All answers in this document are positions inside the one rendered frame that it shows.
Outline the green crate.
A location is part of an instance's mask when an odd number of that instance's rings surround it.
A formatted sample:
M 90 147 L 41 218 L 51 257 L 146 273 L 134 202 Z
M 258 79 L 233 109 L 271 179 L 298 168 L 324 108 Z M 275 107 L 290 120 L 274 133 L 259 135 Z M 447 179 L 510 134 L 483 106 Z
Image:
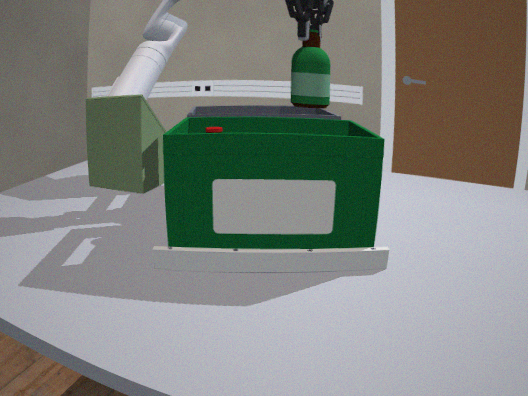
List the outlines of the green crate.
M 191 117 L 164 163 L 168 247 L 374 247 L 383 157 L 350 120 Z

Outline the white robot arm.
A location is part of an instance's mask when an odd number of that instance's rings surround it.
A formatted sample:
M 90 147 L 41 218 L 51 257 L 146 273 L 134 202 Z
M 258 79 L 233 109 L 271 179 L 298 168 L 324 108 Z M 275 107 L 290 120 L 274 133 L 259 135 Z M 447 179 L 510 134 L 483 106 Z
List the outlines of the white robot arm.
M 169 57 L 187 30 L 187 22 L 167 13 L 178 1 L 180 0 L 161 2 L 143 32 L 143 37 L 149 41 L 137 47 L 107 96 L 142 94 L 147 100 Z

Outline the red bottle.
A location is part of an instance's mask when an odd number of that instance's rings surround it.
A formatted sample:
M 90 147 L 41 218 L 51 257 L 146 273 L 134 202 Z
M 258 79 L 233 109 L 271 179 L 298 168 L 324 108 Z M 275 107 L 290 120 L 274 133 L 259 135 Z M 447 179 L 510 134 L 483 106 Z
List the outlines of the red bottle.
M 222 127 L 207 127 L 205 129 L 206 133 L 222 133 Z

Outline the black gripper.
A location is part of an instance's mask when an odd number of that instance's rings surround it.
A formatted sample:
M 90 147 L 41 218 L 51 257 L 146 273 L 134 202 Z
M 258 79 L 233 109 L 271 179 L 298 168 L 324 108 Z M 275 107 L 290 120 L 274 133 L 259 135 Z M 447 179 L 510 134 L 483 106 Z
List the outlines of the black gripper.
M 310 30 L 318 30 L 321 42 L 321 26 L 328 23 L 333 0 L 285 0 L 291 18 L 298 22 L 298 40 L 308 41 Z M 300 3 L 301 2 L 301 3 Z M 295 10 L 293 6 L 295 6 Z M 318 9 L 318 10 L 313 10 Z M 303 13 L 304 12 L 304 13 Z M 311 12 L 311 13 L 310 13 Z M 317 14 L 315 19 L 315 14 Z M 324 15 L 325 14 L 325 15 Z M 323 17 L 324 15 L 324 17 Z M 308 22 L 310 20 L 310 23 Z

